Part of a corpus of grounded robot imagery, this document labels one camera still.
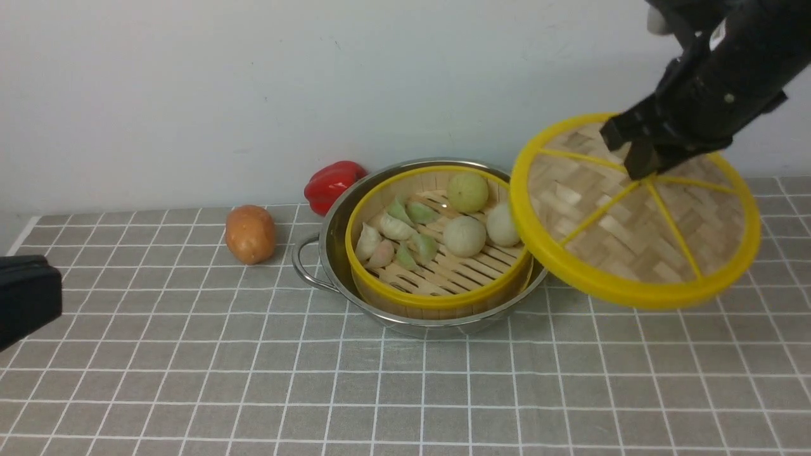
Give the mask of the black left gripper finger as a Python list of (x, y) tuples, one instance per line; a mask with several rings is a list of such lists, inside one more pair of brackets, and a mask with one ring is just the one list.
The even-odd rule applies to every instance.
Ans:
[(61, 315), (63, 275), (46, 257), (1, 257), (1, 350)]

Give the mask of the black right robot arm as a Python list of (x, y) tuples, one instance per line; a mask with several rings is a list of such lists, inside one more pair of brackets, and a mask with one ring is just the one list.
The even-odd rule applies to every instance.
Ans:
[(785, 87), (810, 60), (808, 1), (651, 1), (649, 32), (674, 35), (651, 95), (601, 128), (606, 147), (629, 150), (629, 178), (662, 174), (734, 136), (787, 101)]

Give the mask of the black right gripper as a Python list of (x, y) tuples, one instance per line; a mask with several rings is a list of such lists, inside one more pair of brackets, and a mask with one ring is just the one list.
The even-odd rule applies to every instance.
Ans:
[(721, 150), (756, 118), (786, 100), (789, 74), (756, 54), (692, 48), (672, 61), (655, 91), (606, 119), (599, 132), (611, 152), (629, 145), (629, 179), (663, 174)]

